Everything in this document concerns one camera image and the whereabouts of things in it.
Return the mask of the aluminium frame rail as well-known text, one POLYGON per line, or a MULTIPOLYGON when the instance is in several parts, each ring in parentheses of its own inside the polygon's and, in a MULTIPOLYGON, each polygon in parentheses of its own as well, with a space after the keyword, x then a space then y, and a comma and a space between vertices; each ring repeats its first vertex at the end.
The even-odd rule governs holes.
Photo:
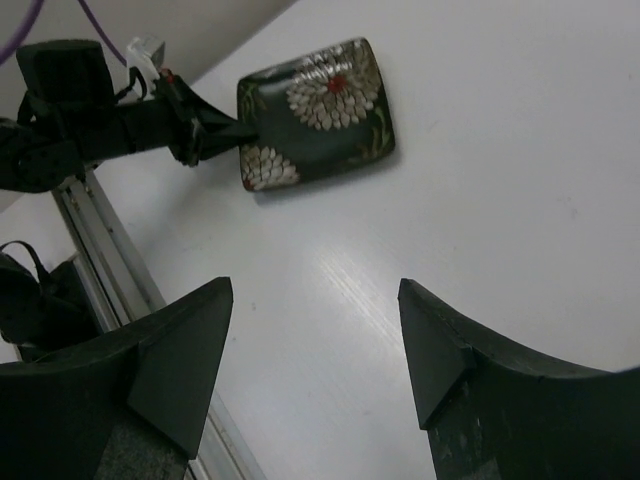
MULTIPOLYGON (((73 263, 101 330, 114 330, 166 306, 93 172, 66 180, 53 197, 76 247, 73 263)), ((185 477, 265 477, 217 391, 211 395, 199 452, 185 477)))

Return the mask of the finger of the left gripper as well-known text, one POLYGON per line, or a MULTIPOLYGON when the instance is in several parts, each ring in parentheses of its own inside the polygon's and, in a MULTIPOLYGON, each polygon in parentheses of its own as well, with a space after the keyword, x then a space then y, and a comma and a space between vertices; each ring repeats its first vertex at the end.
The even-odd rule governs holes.
POLYGON ((258 138, 254 127, 207 103, 180 76, 174 77, 174 96, 179 123, 174 158, 183 165, 198 165, 258 138))

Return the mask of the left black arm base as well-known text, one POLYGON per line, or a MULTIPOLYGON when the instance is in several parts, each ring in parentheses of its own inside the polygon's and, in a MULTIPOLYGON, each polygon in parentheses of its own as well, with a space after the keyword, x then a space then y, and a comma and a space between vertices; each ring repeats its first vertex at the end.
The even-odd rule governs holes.
POLYGON ((1 338, 17 348, 20 359, 36 362, 58 350, 100 335, 99 324, 80 275, 71 260, 49 271, 27 242, 23 247, 34 271, 1 254, 1 338))

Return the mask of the black square floral plate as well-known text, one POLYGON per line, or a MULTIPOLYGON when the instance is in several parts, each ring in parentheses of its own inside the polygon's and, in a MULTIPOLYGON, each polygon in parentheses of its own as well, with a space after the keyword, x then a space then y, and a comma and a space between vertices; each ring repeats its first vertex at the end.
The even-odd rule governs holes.
POLYGON ((347 173, 396 147, 382 74, 364 37, 243 77, 237 114, 257 134, 239 149, 250 192, 347 173))

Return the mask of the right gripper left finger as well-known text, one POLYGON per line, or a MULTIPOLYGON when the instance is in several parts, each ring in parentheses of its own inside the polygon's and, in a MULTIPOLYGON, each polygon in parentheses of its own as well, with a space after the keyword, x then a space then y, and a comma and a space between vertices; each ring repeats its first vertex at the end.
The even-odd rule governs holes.
POLYGON ((5 479, 181 479, 195 459, 227 337, 232 283, 43 360, 1 367, 5 479))

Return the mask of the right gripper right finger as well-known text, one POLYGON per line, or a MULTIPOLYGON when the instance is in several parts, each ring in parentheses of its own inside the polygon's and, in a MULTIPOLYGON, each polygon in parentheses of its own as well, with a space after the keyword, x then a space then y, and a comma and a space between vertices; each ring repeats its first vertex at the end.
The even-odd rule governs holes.
POLYGON ((635 479, 639 371, 567 362, 399 285, 419 427, 440 479, 635 479))

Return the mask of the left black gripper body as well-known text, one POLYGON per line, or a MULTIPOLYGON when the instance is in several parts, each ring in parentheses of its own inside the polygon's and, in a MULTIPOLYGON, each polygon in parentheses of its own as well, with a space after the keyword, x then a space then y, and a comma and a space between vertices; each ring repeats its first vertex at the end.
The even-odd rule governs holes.
POLYGON ((174 77, 160 75, 149 99, 123 103, 102 46, 53 40, 20 47, 26 93, 14 123, 17 165, 91 165, 167 147, 174 155, 174 77))

